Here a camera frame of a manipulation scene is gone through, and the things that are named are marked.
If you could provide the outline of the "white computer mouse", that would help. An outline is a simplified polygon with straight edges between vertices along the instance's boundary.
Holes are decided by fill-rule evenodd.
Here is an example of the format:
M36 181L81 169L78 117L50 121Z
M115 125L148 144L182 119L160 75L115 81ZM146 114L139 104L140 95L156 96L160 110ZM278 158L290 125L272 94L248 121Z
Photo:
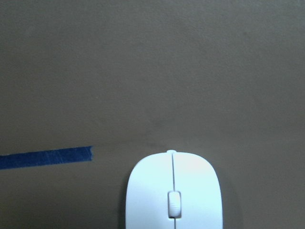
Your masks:
M127 229L221 229L219 180L203 157L175 150L140 160L130 173Z

